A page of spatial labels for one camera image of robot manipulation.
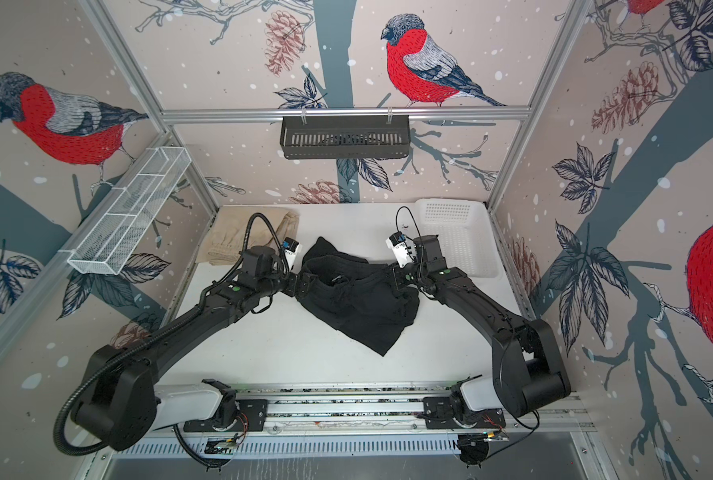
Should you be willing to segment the white plastic laundry basket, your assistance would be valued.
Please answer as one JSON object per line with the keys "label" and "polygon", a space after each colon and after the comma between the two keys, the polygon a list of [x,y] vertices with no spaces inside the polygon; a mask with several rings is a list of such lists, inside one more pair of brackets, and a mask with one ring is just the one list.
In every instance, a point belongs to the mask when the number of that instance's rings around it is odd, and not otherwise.
{"label": "white plastic laundry basket", "polygon": [[502,265],[483,203],[453,199],[422,199],[414,203],[423,234],[437,235],[447,264],[469,277],[494,279]]}

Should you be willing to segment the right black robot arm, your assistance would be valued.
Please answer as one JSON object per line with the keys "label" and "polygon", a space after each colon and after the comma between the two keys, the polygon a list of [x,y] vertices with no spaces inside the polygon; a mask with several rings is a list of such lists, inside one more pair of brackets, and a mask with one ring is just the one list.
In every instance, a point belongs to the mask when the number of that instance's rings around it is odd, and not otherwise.
{"label": "right black robot arm", "polygon": [[511,416],[521,417],[562,400],[572,392],[558,344],[543,320],[527,320],[479,289],[460,268],[449,267],[436,235],[414,238],[399,232],[385,242],[396,264],[398,286],[413,285],[471,324],[491,349],[491,374],[465,380],[459,396],[465,409],[484,410],[496,399]]}

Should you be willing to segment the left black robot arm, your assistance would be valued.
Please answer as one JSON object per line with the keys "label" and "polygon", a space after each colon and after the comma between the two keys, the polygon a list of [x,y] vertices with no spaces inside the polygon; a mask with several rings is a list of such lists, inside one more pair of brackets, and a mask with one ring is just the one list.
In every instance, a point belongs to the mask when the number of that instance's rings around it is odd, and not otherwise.
{"label": "left black robot arm", "polygon": [[124,348],[106,345],[94,352],[82,384],[62,406],[52,439],[58,451],[84,456],[110,447],[126,450],[148,432],[190,421],[228,430],[240,418],[236,392],[213,379],[160,386],[180,359],[220,330],[248,314],[264,312],[262,300],[294,293],[292,266],[300,244],[282,249],[254,246],[240,264],[204,288],[198,304],[152,336]]}

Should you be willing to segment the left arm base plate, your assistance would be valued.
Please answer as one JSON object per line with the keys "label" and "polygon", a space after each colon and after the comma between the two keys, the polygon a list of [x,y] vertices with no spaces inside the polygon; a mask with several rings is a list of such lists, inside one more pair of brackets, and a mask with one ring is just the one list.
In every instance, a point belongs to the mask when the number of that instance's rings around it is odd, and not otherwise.
{"label": "left arm base plate", "polygon": [[268,400],[240,399],[232,411],[230,420],[210,418],[184,423],[182,430],[188,433],[254,433],[262,432],[268,416]]}

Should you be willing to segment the black shorts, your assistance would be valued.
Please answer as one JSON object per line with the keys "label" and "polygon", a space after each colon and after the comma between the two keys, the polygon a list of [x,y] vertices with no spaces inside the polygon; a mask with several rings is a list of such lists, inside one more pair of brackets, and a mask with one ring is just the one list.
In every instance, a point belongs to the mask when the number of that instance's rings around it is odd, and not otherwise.
{"label": "black shorts", "polygon": [[390,265],[341,252],[323,237],[302,259],[296,300],[380,356],[414,324],[420,304],[417,290],[400,287]]}

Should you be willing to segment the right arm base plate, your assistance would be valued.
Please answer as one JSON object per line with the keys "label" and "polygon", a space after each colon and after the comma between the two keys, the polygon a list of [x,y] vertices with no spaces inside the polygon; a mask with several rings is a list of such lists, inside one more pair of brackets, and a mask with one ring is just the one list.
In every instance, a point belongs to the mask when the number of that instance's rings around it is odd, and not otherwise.
{"label": "right arm base plate", "polygon": [[472,411],[462,400],[452,397],[426,397],[422,404],[422,412],[416,417],[423,420],[429,430],[502,430],[505,427],[501,409]]}

